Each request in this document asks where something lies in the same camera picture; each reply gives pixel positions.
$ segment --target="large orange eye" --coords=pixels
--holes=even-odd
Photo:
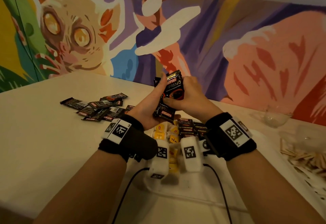
[[[77,28],[74,31],[74,40],[79,46],[86,46],[89,44],[91,37],[85,28]]]
[[[43,20],[46,28],[52,34],[59,34],[61,32],[61,27],[57,19],[51,13],[46,13],[43,15]]]

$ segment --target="white table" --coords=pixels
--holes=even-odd
[[[75,110],[59,104],[69,97],[85,101],[123,92],[127,105],[136,105],[153,87],[93,73],[70,73],[0,94],[0,207],[34,218],[60,188],[96,151],[108,122],[81,121]],[[279,129],[252,117],[259,112],[216,102],[249,128],[270,137],[279,147],[279,130],[294,132],[299,124],[289,120]],[[136,167],[129,160],[128,169]],[[131,177],[127,170],[124,186]],[[157,196],[131,186],[117,223],[142,213],[140,223],[228,223],[226,211],[205,204]],[[250,215],[232,211],[234,223],[253,223]]]

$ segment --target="right hand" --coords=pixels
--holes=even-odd
[[[196,77],[185,76],[183,86],[185,90],[183,100],[164,98],[163,102],[172,108],[184,111],[203,123],[223,112],[202,93],[202,87]]]

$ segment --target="tarsier painting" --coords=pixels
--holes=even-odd
[[[326,126],[325,0],[0,0],[0,8],[0,92],[73,71],[153,85],[179,69],[210,99],[279,105]]]

